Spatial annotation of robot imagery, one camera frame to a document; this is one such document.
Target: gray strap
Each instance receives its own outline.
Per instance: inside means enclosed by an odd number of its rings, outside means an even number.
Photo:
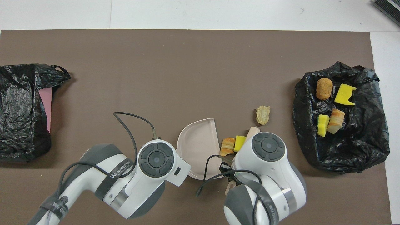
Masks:
[[[107,192],[111,189],[115,182],[117,182],[118,178],[120,178],[120,176],[133,165],[134,162],[128,158],[120,162],[109,174],[107,174],[106,178],[104,178],[100,186],[96,189],[94,195],[98,199],[103,200]]]
[[[50,210],[60,219],[60,221],[68,213],[68,207],[64,204],[64,202],[54,196],[47,197],[46,200],[40,205],[40,208]]]
[[[244,184],[253,190],[264,203],[264,208],[268,214],[270,225],[277,225],[279,222],[278,209],[276,208],[275,203],[270,194],[268,194],[267,190],[265,190],[260,183],[255,181],[248,181]]]

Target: brown table surface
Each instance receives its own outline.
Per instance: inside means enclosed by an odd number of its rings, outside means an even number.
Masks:
[[[254,110],[271,106],[261,131],[278,134],[303,174],[306,205],[280,224],[390,224],[384,164],[361,174],[337,175],[311,167],[294,132],[294,86],[310,71],[341,61],[373,68],[366,32],[232,30],[15,30],[2,31],[0,65],[47,63],[73,79],[54,96],[52,149],[26,164],[1,164],[0,223],[25,224],[52,194],[66,166],[94,144],[114,143],[129,158],[132,144],[114,111],[141,115],[176,146],[188,124],[215,118],[219,140],[257,125]],[[151,129],[123,117],[138,146]],[[143,217],[125,220],[84,192],[61,224],[228,224],[222,206],[226,179],[166,184]]]

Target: yellow sponge piece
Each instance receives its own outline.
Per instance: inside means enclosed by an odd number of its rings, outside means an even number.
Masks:
[[[233,149],[233,151],[238,152],[240,148],[243,146],[245,140],[246,140],[245,136],[236,135],[235,148]]]
[[[353,86],[347,84],[341,84],[338,93],[336,95],[335,102],[344,105],[355,105],[355,103],[349,101],[349,98],[351,97],[353,90],[356,89],[357,88]]]
[[[325,137],[326,128],[328,127],[329,116],[328,115],[318,115],[318,135]]]

